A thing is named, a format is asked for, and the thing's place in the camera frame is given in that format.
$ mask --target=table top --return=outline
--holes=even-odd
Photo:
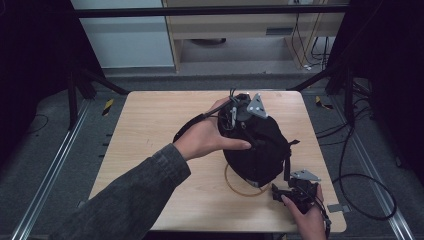
[[[291,171],[307,169],[321,178],[325,205],[337,204],[331,179],[318,145],[303,98],[295,91],[249,91],[261,94],[266,112],[293,145]],[[188,120],[206,112],[229,91],[139,91],[128,95],[90,198],[114,179],[137,166],[166,144]],[[222,232],[296,232],[287,208],[272,199],[271,190],[256,197],[235,193],[227,185],[222,151],[188,162],[192,175],[177,187],[152,230]],[[231,167],[228,181],[239,192],[259,190],[244,182]],[[273,183],[288,189],[278,176]],[[329,213],[332,232],[343,232],[341,212]]]

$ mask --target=person's left hand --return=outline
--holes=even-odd
[[[228,97],[220,99],[209,109],[209,111],[219,107]],[[217,150],[245,150],[251,148],[249,142],[240,139],[230,139],[221,136],[217,125],[217,113],[215,116],[196,123],[191,126],[175,143],[185,160],[199,158]]]

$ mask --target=hand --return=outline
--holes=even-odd
[[[317,197],[324,202],[321,185],[317,187]],[[283,197],[283,202],[293,215],[297,224],[300,235],[303,240],[320,240],[326,239],[324,220],[321,215],[321,210],[314,204],[306,214],[302,214],[297,206],[288,197]]]
[[[215,102],[208,110],[211,111],[228,101],[223,98]],[[218,113],[191,126],[175,143],[185,160],[199,158],[217,150],[244,150],[251,148],[249,142],[240,139],[230,139],[221,136],[218,130]]]

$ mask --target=forearm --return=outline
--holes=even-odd
[[[189,175],[187,163],[170,144],[89,200],[51,239],[139,240]]]

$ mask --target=wall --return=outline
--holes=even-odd
[[[71,0],[75,9],[162,7],[160,0]],[[173,67],[164,17],[81,19],[102,68]]]

